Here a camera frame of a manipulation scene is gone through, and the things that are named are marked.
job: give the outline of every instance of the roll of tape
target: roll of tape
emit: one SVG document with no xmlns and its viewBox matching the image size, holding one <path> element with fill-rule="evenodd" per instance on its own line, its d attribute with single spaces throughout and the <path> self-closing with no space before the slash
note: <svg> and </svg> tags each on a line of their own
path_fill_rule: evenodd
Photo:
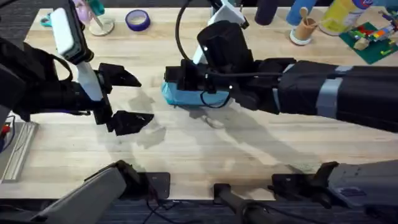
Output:
<svg viewBox="0 0 398 224">
<path fill-rule="evenodd" d="M 143 17 L 144 22 L 141 22 L 140 24 L 133 24 L 132 21 L 138 17 Z M 136 9 L 131 12 L 129 12 L 126 15 L 126 24 L 127 26 L 134 31 L 143 31 L 146 30 L 149 25 L 150 25 L 150 18 L 149 15 L 146 11 Z"/>
</svg>

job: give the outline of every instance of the light wood tabletop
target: light wood tabletop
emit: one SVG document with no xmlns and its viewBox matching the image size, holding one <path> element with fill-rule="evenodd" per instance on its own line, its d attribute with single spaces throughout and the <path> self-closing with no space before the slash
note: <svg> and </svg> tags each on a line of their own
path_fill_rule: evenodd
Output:
<svg viewBox="0 0 398 224">
<path fill-rule="evenodd" d="M 139 134 L 116 137 L 105 126 L 95 125 L 92 116 L 32 116 L 40 127 L 20 181 L 0 184 L 1 198 L 59 198 L 98 169 L 124 159 L 138 171 L 170 172 L 170 198 L 209 199 L 213 184 L 226 182 L 245 197 L 272 200 L 266 187 L 274 173 L 315 172 L 329 161 L 362 164 L 398 159 L 398 136 L 384 131 L 326 118 L 249 111 L 236 103 L 219 110 L 168 105 L 160 86 L 165 66 L 178 65 L 182 58 L 174 39 L 179 9 L 144 9 L 152 20 L 144 32 L 127 28 L 124 17 L 131 10 L 106 10 L 105 16 L 113 17 L 116 25 L 106 37 L 85 32 L 95 53 L 91 64 L 97 68 L 100 62 L 115 63 L 133 73 L 142 88 L 115 87 L 109 97 L 113 110 L 154 113 L 154 120 Z M 50 11 L 39 11 L 26 42 L 55 54 L 51 28 L 39 24 Z M 310 45 L 291 44 L 291 26 L 284 20 L 288 11 L 279 8 L 272 24 L 262 27 L 254 22 L 256 9 L 244 9 L 250 23 L 244 35 L 254 58 L 365 65 L 342 40 L 319 30 Z M 320 19 L 324 11 L 315 8 L 312 17 Z M 181 40 L 189 55 L 209 18 L 208 8 L 185 11 Z M 387 24 L 377 9 L 368 10 L 359 20 L 365 21 Z M 398 54 L 394 54 L 376 65 L 396 65 L 397 61 Z M 58 71 L 60 77 L 66 76 L 61 67 Z"/>
</svg>

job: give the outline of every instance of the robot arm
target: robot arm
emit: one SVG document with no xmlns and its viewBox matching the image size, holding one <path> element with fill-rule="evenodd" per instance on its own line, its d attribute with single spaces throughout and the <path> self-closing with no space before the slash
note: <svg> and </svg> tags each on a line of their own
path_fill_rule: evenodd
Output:
<svg viewBox="0 0 398 224">
<path fill-rule="evenodd" d="M 116 199 L 166 199 L 169 192 L 169 173 L 136 172 L 130 164 L 117 161 L 88 177 L 29 221 L 20 223 L 95 224 Z"/>
<path fill-rule="evenodd" d="M 106 124 L 116 135 L 138 133 L 154 117 L 153 114 L 118 111 L 115 114 L 108 100 L 112 86 L 141 87 L 136 77 L 120 65 L 101 63 L 93 70 L 94 57 L 87 47 L 75 5 L 67 0 L 63 8 L 51 14 L 53 34 L 59 54 L 78 70 L 78 82 L 66 61 L 24 43 L 21 50 L 0 38 L 0 124 L 10 110 L 23 120 L 31 114 L 68 113 L 95 116 L 97 124 Z M 54 60 L 68 71 L 69 77 L 59 80 Z"/>
<path fill-rule="evenodd" d="M 165 81 L 183 91 L 229 91 L 242 107 L 274 114 L 324 116 L 398 132 L 398 67 L 344 67 L 254 60 L 238 24 L 216 22 L 198 35 L 208 64 L 182 60 Z"/>
<path fill-rule="evenodd" d="M 239 24 L 243 29 L 249 26 L 248 21 L 243 16 L 242 12 L 236 9 L 228 0 L 210 0 L 215 13 L 207 22 L 207 25 L 212 25 L 218 21 L 230 21 Z M 198 46 L 193 58 L 193 63 L 206 63 L 206 57 L 200 46 Z"/>
</svg>

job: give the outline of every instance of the blue container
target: blue container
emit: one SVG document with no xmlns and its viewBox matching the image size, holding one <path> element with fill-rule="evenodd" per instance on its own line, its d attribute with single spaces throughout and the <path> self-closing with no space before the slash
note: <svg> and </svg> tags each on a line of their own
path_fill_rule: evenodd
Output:
<svg viewBox="0 0 398 224">
<path fill-rule="evenodd" d="M 298 26 L 303 19 L 300 15 L 300 9 L 306 7 L 308 13 L 311 12 L 317 0 L 296 0 L 286 16 L 286 21 L 292 26 Z"/>
</svg>

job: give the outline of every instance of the cable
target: cable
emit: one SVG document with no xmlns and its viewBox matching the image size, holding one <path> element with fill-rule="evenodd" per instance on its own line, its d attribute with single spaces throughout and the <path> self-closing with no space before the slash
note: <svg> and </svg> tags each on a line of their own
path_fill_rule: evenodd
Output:
<svg viewBox="0 0 398 224">
<path fill-rule="evenodd" d="M 149 205 L 149 201 L 148 199 L 146 200 L 146 204 L 147 204 L 147 208 L 151 211 L 151 213 L 157 215 L 159 218 L 171 223 L 171 224 L 189 224 L 189 223 L 201 223 L 201 221 L 199 220 L 192 220 L 192 221 L 187 221 L 187 222 L 176 222 L 173 221 L 167 217 L 165 217 L 164 215 L 159 214 L 158 212 L 156 212 L 156 209 L 153 209 L 150 205 Z"/>
<path fill-rule="evenodd" d="M 189 4 L 192 2 L 192 0 L 187 0 L 184 5 L 181 7 L 180 12 L 178 13 L 177 16 L 177 21 L 175 23 L 175 41 L 177 41 L 177 47 L 178 50 L 180 51 L 182 57 L 185 60 L 188 60 L 190 62 L 192 62 L 191 59 L 189 59 L 189 57 L 187 56 L 187 54 L 185 53 L 184 49 L 181 46 L 181 40 L 180 40 L 180 23 L 181 23 L 181 18 L 182 18 L 182 14 L 185 12 L 185 9 L 189 6 Z"/>
<path fill-rule="evenodd" d="M 3 147 L 2 151 L 6 150 L 12 143 L 12 141 L 14 140 L 14 136 L 15 136 L 15 115 L 11 115 L 8 116 L 7 118 L 12 118 L 12 135 L 10 140 L 7 142 L 7 144 Z"/>
<path fill-rule="evenodd" d="M 208 103 L 206 103 L 206 102 L 205 102 L 205 99 L 203 98 L 203 95 L 205 94 L 205 92 L 206 92 L 206 90 L 203 90 L 203 92 L 200 93 L 200 100 L 201 100 L 201 103 L 203 103 L 205 106 L 207 106 L 207 107 L 209 107 L 209 108 L 220 109 L 220 108 L 224 107 L 224 106 L 228 103 L 228 101 L 231 99 L 231 96 L 228 94 L 228 96 L 226 97 L 226 99 L 225 99 L 225 101 L 224 101 L 224 103 L 223 103 L 222 105 L 219 105 L 219 106 L 211 106 L 211 105 L 209 105 Z"/>
<path fill-rule="evenodd" d="M 18 0 L 8 0 L 8 1 L 5 1 L 3 3 L 0 3 L 0 9 L 3 8 L 3 7 L 8 6 L 9 4 L 13 3 L 14 1 L 18 1 Z"/>
<path fill-rule="evenodd" d="M 0 208 L 6 208 L 6 209 L 12 209 L 18 212 L 30 212 L 29 210 L 23 209 L 23 208 L 17 208 L 13 205 L 0 205 Z"/>
<path fill-rule="evenodd" d="M 265 203 L 262 202 L 257 202 L 254 200 L 249 200 L 247 202 L 244 202 L 241 207 L 239 208 L 239 211 L 237 212 L 239 219 L 241 220 L 242 223 L 248 223 L 248 221 L 246 220 L 246 212 L 250 209 L 250 208 L 256 208 L 256 207 L 260 207 L 260 208 L 264 208 L 266 209 L 266 211 L 269 213 L 268 210 L 273 210 L 277 213 L 280 213 L 282 215 L 285 215 L 287 217 L 290 218 L 295 218 L 298 220 L 302 220 L 302 221 L 306 221 L 306 222 L 310 222 L 310 223 L 315 223 L 315 224 L 328 224 L 326 222 L 321 222 L 321 221 L 317 221 L 317 220 L 313 220 L 311 218 L 307 218 L 307 217 L 303 217 L 301 215 L 296 215 L 293 213 L 289 213 L 289 212 L 285 212 L 282 210 L 279 210 L 277 208 L 274 208 L 270 205 L 267 205 Z"/>
<path fill-rule="evenodd" d="M 154 209 L 154 211 L 158 210 L 159 208 L 160 208 L 160 205 L 158 205 L 158 206 Z M 154 213 L 151 211 L 151 212 L 145 217 L 145 219 L 144 219 L 144 221 L 142 222 L 142 224 L 145 224 L 145 223 L 152 217 L 153 214 L 154 214 Z"/>
</svg>

